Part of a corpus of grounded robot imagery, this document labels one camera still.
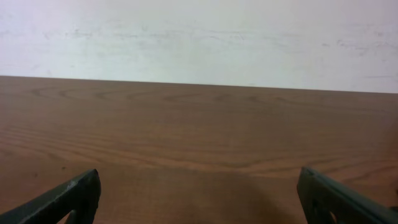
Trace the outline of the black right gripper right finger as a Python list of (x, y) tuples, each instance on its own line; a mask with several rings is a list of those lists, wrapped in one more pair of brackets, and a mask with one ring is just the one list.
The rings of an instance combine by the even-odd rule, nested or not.
[(297, 193), (308, 224), (397, 224), (397, 207), (380, 205), (309, 167), (300, 172)]

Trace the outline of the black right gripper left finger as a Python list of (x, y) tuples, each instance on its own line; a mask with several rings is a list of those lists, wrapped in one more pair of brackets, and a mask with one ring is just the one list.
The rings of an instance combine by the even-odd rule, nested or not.
[(1, 214), (1, 223), (89, 223), (95, 219), (101, 195), (96, 169), (88, 170), (54, 189)]

